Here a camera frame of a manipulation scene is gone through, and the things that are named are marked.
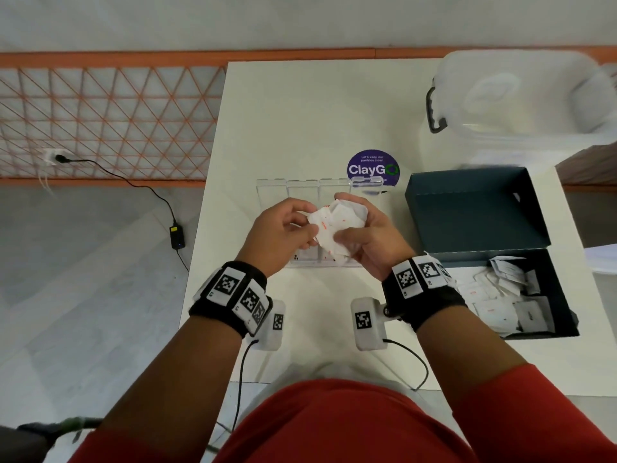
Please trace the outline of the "person's left hand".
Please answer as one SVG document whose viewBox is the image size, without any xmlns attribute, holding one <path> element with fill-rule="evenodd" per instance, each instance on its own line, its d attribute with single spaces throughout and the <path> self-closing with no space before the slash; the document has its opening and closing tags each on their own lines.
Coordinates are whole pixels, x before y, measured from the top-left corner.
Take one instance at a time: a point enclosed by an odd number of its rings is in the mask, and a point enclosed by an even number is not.
<svg viewBox="0 0 617 463">
<path fill-rule="evenodd" d="M 236 261 L 250 264 L 266 277 L 285 267 L 299 249 L 286 245 L 286 225 L 309 224 L 307 215 L 317 211 L 309 201 L 287 198 L 264 210 L 255 220 Z"/>
</svg>

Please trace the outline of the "person's right hand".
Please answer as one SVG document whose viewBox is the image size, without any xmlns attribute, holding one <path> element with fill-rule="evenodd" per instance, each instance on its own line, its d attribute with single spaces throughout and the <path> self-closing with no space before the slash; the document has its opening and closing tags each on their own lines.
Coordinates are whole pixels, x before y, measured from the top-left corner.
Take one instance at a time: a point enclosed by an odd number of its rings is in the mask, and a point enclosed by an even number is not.
<svg viewBox="0 0 617 463">
<path fill-rule="evenodd" d="M 386 214 L 365 198 L 336 193 L 335 199 L 363 204 L 368 209 L 366 245 L 346 247 L 352 257 L 378 281 L 388 278 L 392 267 L 416 256 L 416 252 L 399 233 Z"/>
</svg>

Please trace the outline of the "bunch of white sachets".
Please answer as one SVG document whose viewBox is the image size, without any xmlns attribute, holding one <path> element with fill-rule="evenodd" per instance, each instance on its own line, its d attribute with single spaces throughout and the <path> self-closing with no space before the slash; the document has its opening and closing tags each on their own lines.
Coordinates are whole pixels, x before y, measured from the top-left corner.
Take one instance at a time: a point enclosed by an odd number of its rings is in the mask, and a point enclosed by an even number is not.
<svg viewBox="0 0 617 463">
<path fill-rule="evenodd" d="M 368 209 L 363 204 L 335 199 L 316 212 L 307 215 L 307 221 L 318 226 L 315 236 L 325 259 L 342 266 L 351 259 L 351 252 L 344 245 L 334 240 L 337 232 L 348 228 L 363 228 L 366 225 Z"/>
</svg>

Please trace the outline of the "person's right forearm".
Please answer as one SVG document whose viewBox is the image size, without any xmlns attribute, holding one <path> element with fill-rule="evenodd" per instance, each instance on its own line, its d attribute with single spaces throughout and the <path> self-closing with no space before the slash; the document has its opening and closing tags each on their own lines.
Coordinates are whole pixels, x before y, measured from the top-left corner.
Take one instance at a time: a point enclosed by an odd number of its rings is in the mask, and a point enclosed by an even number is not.
<svg viewBox="0 0 617 463">
<path fill-rule="evenodd" d="M 448 404 L 527 361 L 467 307 L 455 305 L 428 318 L 417 338 Z"/>
</svg>

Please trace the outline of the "person's left forearm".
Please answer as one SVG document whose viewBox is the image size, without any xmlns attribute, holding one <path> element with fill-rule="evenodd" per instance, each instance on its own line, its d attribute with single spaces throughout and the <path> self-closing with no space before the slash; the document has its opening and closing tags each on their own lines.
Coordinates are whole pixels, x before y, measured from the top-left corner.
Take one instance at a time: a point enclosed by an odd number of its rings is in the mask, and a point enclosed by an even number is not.
<svg viewBox="0 0 617 463">
<path fill-rule="evenodd" d="M 99 430 L 169 458 L 200 456 L 212 434 L 243 339 L 213 319 L 190 317 L 105 416 Z"/>
</svg>

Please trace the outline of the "round purple sticker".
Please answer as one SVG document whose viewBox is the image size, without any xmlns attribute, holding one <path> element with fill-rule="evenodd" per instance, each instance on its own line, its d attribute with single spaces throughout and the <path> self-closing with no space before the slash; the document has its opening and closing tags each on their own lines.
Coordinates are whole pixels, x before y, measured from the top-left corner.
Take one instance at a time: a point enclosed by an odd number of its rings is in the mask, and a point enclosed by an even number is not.
<svg viewBox="0 0 617 463">
<path fill-rule="evenodd" d="M 350 159 L 347 164 L 347 177 L 381 177 L 384 186 L 395 187 L 400 179 L 400 166 L 387 152 L 366 149 Z"/>
</svg>

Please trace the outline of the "black left marker wristband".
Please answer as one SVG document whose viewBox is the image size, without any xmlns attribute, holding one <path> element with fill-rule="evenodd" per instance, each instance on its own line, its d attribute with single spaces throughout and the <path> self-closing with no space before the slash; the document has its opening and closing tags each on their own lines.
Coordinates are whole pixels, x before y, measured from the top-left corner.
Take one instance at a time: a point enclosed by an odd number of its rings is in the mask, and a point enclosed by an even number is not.
<svg viewBox="0 0 617 463">
<path fill-rule="evenodd" d="M 266 276 L 253 265 L 227 262 L 198 288 L 189 316 L 217 320 L 242 338 L 254 337 L 273 308 L 266 285 Z"/>
</svg>

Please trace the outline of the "black marker wristband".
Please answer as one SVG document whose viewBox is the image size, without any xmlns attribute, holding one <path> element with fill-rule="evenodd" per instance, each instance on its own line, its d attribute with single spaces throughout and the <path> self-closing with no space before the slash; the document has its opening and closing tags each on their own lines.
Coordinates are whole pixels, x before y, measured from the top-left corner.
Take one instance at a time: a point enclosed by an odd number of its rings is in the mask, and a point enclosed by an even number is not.
<svg viewBox="0 0 617 463">
<path fill-rule="evenodd" d="M 417 332 L 425 321 L 450 307 L 467 307 L 456 281 L 435 257 L 425 254 L 394 265 L 382 282 L 384 315 Z"/>
<path fill-rule="evenodd" d="M 198 288 L 189 316 L 217 320 L 242 338 L 254 337 L 273 308 L 266 285 L 266 276 L 253 265 L 227 262 Z"/>
</svg>

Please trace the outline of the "black right marker wristband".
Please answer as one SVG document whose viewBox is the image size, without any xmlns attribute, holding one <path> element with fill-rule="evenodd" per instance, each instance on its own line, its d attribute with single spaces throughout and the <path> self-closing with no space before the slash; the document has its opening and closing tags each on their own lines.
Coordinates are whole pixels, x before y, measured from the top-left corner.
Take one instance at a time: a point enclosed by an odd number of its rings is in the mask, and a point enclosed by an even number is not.
<svg viewBox="0 0 617 463">
<path fill-rule="evenodd" d="M 456 281 L 435 257 L 425 254 L 394 265 L 382 282 L 384 315 L 417 332 L 425 321 L 450 307 L 467 307 Z"/>
</svg>

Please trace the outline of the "dark teal cardboard box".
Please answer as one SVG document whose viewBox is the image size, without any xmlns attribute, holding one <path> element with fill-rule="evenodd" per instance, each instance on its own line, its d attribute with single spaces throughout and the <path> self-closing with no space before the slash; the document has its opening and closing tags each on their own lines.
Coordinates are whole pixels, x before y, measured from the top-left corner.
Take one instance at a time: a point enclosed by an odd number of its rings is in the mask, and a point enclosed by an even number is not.
<svg viewBox="0 0 617 463">
<path fill-rule="evenodd" d="M 523 302 L 542 310 L 547 330 L 518 331 L 513 340 L 570 338 L 580 335 L 579 320 L 569 308 L 548 248 L 550 236 L 529 171 L 492 167 L 429 171 L 411 175 L 405 199 L 422 248 L 456 268 L 489 268 L 491 259 L 506 259 L 531 286 Z"/>
</svg>

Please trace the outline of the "white cloth garment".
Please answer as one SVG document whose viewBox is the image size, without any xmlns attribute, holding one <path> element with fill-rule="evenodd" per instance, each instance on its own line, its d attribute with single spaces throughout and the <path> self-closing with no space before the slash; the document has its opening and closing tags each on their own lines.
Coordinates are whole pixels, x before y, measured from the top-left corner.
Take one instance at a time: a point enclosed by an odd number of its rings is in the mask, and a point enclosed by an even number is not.
<svg viewBox="0 0 617 463">
<path fill-rule="evenodd" d="M 439 413 L 431 407 L 417 391 L 411 390 L 398 381 L 387 379 L 383 374 L 343 362 L 324 362 L 322 364 L 299 365 L 291 364 L 278 378 L 266 385 L 258 395 L 252 399 L 239 417 L 242 422 L 252 411 L 261 405 L 267 398 L 273 396 L 287 386 L 318 379 L 343 379 L 352 382 L 371 384 L 387 388 L 406 396 L 428 416 L 440 420 Z"/>
</svg>

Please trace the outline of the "pile of white sachets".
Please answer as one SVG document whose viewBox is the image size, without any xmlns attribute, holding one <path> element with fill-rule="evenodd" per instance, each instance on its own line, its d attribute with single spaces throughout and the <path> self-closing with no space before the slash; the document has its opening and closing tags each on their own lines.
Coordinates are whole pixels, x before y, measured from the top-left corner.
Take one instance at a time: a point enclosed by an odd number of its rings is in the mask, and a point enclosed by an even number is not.
<svg viewBox="0 0 617 463">
<path fill-rule="evenodd" d="M 469 309 L 501 338 L 553 336 L 555 321 L 529 256 L 449 264 Z"/>
</svg>

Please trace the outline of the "red shirt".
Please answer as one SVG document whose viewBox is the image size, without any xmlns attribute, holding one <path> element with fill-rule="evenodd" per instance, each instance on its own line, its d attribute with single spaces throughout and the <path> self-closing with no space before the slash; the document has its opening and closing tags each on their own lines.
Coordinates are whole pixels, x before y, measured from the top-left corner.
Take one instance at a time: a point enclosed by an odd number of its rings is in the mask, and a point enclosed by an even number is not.
<svg viewBox="0 0 617 463">
<path fill-rule="evenodd" d="M 452 407 L 464 438 L 406 396 L 318 379 L 252 411 L 216 463 L 617 463 L 612 443 L 530 364 L 479 385 Z M 199 463 L 112 431 L 92 432 L 70 463 Z"/>
</svg>

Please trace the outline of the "clear plastic storage container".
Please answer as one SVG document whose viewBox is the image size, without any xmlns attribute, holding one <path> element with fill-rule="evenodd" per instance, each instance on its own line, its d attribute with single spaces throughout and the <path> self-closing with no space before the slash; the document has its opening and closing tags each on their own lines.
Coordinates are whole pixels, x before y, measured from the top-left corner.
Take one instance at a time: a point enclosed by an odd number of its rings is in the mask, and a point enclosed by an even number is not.
<svg viewBox="0 0 617 463">
<path fill-rule="evenodd" d="M 617 141 L 617 90 L 572 50 L 461 50 L 439 63 L 419 132 L 423 170 L 552 167 Z"/>
</svg>

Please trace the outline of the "orange lattice railing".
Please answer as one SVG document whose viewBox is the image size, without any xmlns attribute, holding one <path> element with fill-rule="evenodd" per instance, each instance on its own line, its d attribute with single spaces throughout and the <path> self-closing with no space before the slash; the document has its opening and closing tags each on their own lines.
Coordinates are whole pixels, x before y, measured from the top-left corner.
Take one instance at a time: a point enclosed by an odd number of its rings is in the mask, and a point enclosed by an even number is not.
<svg viewBox="0 0 617 463">
<path fill-rule="evenodd" d="M 229 63 L 440 59 L 457 51 L 0 53 L 0 179 L 110 178 L 102 170 L 51 170 L 40 149 L 64 147 L 139 182 L 205 181 Z"/>
</svg>

